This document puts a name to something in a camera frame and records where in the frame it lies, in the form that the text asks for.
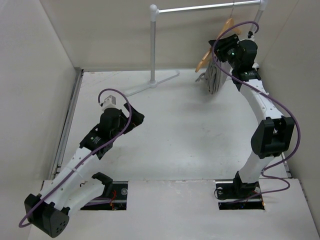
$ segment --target clothes hanger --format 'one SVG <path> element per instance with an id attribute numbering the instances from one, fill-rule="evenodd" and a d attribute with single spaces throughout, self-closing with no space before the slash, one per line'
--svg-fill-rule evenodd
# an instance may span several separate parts
<path id="1" fill-rule="evenodd" d="M 232 18 L 232 13 L 234 12 L 234 6 L 235 6 L 235 1 L 233 1 L 233 8 L 230 14 L 230 17 L 228 20 L 224 23 L 222 30 L 220 31 L 218 37 L 224 33 L 227 29 L 233 27 L 235 25 L 235 21 Z M 234 28 L 233 31 L 240 35 L 242 31 L 239 28 Z M 197 73 L 200 69 L 202 69 L 210 60 L 212 59 L 212 47 L 210 47 L 209 51 L 202 57 L 201 61 L 198 63 L 198 65 L 195 68 L 195 72 Z"/>

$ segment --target wooden hanger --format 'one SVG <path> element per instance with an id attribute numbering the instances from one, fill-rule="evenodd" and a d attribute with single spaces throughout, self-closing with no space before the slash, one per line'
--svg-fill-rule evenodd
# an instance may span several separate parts
<path id="1" fill-rule="evenodd" d="M 220 37 L 221 34 L 223 34 L 227 29 L 233 27 L 235 25 L 235 21 L 233 18 L 229 18 L 225 24 L 223 25 L 223 28 L 221 30 L 221 32 L 219 33 L 218 37 Z M 240 35 L 241 34 L 241 30 L 239 28 L 234 28 L 233 31 Z M 199 62 L 199 64 L 196 66 L 195 68 L 195 72 L 197 73 L 201 68 L 203 68 L 211 59 L 212 59 L 212 47 L 210 47 L 209 51 L 203 56 L 203 58 L 201 59 L 201 61 Z"/>

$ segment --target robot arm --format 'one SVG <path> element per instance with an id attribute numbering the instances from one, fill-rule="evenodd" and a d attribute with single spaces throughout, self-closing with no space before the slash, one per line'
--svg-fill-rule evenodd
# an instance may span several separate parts
<path id="1" fill-rule="evenodd" d="M 232 75 L 250 87 L 233 81 L 238 91 L 251 106 L 258 127 L 251 138 L 252 152 L 243 166 L 235 175 L 232 183 L 217 184 L 220 194 L 218 198 L 244 199 L 253 195 L 259 186 L 259 177 L 263 169 L 282 152 L 288 150 L 295 122 L 291 117 L 285 117 L 271 100 L 261 93 L 267 94 L 261 77 L 253 68 L 257 55 L 257 44 L 252 39 L 239 41 L 236 34 L 221 39 L 216 43 L 214 53 L 221 62 L 228 62 Z"/>
<path id="2" fill-rule="evenodd" d="M 97 169 L 104 154 L 112 148 L 112 142 L 91 155 L 78 168 L 76 166 L 93 150 L 105 145 L 124 129 L 128 118 L 115 104 L 116 99 L 113 96 L 104 100 L 101 104 L 103 113 L 100 122 L 84 137 L 70 162 L 48 187 L 41 190 L 37 196 L 30 194 L 24 201 L 25 211 L 28 213 L 69 176 L 28 218 L 31 224 L 52 238 L 66 228 L 70 215 L 96 197 L 107 198 L 111 192 L 113 180 L 101 172 L 93 174 L 93 171 Z M 123 134 L 142 124 L 144 117 L 131 106 L 131 121 Z"/>

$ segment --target white wall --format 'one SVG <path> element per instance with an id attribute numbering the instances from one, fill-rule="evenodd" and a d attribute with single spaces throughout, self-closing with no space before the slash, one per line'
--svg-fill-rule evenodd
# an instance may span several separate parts
<path id="1" fill-rule="evenodd" d="M 75 70 L 39 0 L 0 0 L 0 239 L 23 240 L 24 200 L 57 149 Z"/>
<path id="2" fill-rule="evenodd" d="M 289 161 L 289 166 L 293 176 L 302 181 L 318 231 L 320 231 L 319 10 L 319 0 L 299 0 L 260 69 L 266 88 L 292 110 L 300 123 L 301 146 L 295 157 Z M 291 149 L 295 143 L 296 137 L 292 140 Z"/>
<path id="3" fill-rule="evenodd" d="M 167 9 L 232 1 L 41 0 L 73 65 L 90 70 L 150 67 L 150 4 Z M 297 1 L 269 1 L 257 36 L 260 60 L 266 56 Z M 253 20 L 257 9 L 258 6 L 235 8 L 232 17 L 236 23 Z M 217 37 L 231 11 L 218 9 L 158 16 L 156 67 L 195 68 L 209 49 L 208 41 Z"/>

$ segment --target white platform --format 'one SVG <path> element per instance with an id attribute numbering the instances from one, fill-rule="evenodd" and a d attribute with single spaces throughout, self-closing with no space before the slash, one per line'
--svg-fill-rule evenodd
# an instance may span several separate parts
<path id="1" fill-rule="evenodd" d="M 319 240 L 299 181 L 265 210 L 219 210 L 213 180 L 130 181 L 125 211 L 79 211 L 57 240 Z M 261 179 L 263 191 L 283 188 Z M 28 240 L 51 238 L 32 226 Z"/>
<path id="2" fill-rule="evenodd" d="M 156 77 L 175 74 L 173 70 L 156 71 Z M 251 153 L 250 140 L 258 123 L 231 81 L 218 94 L 210 95 L 202 82 L 195 82 L 199 74 L 181 70 L 179 77 L 129 97 L 133 107 L 145 115 L 144 122 L 118 138 L 99 171 L 115 181 L 232 179 Z M 86 72 L 64 163 L 99 122 L 99 92 L 105 88 L 123 91 L 149 78 L 149 71 Z M 121 107 L 124 100 L 115 96 Z M 287 177 L 283 165 L 267 173 Z"/>

